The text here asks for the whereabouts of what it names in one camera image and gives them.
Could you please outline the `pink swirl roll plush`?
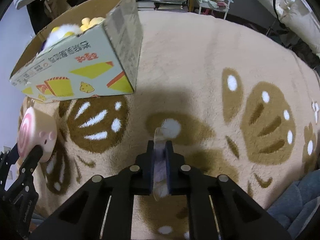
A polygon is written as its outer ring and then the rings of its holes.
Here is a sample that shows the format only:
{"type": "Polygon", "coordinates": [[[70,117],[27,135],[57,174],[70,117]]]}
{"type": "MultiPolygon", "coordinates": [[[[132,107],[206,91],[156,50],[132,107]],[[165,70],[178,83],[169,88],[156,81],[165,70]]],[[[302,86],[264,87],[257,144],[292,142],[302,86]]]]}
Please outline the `pink swirl roll plush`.
{"type": "Polygon", "coordinates": [[[56,140],[55,119],[34,107],[29,107],[22,119],[18,133],[17,149],[20,158],[24,160],[36,145],[40,145],[43,149],[40,162],[45,163],[52,155],[56,140]]]}

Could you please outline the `small purple toy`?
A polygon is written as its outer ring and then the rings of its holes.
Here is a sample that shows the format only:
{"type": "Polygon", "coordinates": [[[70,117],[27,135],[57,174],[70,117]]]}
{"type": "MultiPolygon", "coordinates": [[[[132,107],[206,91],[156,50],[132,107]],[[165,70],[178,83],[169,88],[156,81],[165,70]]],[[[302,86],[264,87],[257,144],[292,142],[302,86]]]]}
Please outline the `small purple toy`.
{"type": "Polygon", "coordinates": [[[153,136],[153,153],[155,157],[153,170],[153,197],[156,201],[169,194],[167,186],[167,167],[165,156],[165,128],[157,127],[153,136]]]}

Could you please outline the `white fluffy chick plush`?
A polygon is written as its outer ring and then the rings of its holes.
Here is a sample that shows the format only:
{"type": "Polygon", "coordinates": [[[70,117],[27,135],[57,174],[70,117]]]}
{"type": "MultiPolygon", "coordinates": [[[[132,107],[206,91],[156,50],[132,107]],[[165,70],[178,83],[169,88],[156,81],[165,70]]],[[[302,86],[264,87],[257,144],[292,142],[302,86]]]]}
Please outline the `white fluffy chick plush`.
{"type": "Polygon", "coordinates": [[[55,45],[60,40],[72,35],[79,35],[82,33],[80,27],[76,24],[63,24],[59,27],[54,27],[44,43],[43,48],[47,49],[55,45]]]}

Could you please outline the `beige brown patterned blanket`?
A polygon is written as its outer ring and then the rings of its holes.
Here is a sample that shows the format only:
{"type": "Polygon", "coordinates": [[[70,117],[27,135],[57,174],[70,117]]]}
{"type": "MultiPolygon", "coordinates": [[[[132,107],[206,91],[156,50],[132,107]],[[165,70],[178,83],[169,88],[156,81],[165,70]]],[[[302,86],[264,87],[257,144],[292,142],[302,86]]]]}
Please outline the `beige brown patterned blanket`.
{"type": "Polygon", "coordinates": [[[91,176],[134,162],[157,127],[209,176],[225,174],[263,208],[316,167],[319,75],[294,52],[212,16],[141,12],[135,91],[21,107],[51,115],[53,155],[35,171],[48,217],[91,176]]]}

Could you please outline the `printed cardboard box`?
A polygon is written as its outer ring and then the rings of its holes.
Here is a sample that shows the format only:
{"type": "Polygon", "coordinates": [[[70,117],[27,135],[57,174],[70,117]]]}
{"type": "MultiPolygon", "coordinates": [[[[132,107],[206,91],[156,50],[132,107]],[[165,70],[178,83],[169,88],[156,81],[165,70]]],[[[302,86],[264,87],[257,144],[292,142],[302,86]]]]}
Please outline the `printed cardboard box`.
{"type": "Polygon", "coordinates": [[[136,0],[88,0],[64,12],[32,39],[10,83],[43,103],[131,94],[136,88],[142,39],[136,0]],[[54,27],[80,27],[86,17],[105,20],[43,48],[54,27]]]}

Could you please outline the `yellow plush toy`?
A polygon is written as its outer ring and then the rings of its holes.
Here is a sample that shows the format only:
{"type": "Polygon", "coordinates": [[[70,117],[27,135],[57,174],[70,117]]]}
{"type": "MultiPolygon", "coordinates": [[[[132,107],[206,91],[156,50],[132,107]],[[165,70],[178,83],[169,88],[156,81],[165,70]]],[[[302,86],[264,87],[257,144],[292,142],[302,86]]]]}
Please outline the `yellow plush toy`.
{"type": "Polygon", "coordinates": [[[94,27],[95,25],[98,25],[102,22],[104,22],[104,18],[103,17],[95,17],[95,18],[83,18],[81,20],[81,26],[80,26],[80,29],[81,31],[86,31],[87,29],[90,29],[92,27],[94,27]]]}

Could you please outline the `white office chair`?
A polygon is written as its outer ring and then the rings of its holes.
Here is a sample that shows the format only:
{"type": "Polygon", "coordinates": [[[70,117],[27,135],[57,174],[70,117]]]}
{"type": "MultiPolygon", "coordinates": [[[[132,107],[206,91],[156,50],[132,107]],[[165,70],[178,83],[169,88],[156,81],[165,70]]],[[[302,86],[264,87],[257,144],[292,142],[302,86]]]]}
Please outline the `white office chair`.
{"type": "Polygon", "coordinates": [[[319,56],[319,20],[306,0],[257,0],[319,56]]]}

